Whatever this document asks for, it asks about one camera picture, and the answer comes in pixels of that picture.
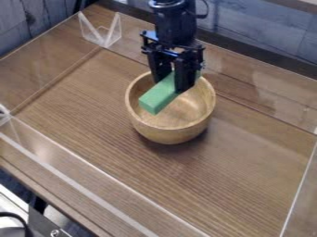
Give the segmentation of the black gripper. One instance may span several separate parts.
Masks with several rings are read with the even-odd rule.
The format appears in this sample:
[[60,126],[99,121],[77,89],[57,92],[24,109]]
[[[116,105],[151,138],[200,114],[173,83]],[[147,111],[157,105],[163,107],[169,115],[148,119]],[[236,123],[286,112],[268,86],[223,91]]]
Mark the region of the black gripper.
[[153,82],[171,73],[175,61],[175,92],[184,93],[200,77],[203,46],[196,42],[195,0],[148,0],[155,29],[143,31],[141,52],[147,55]]

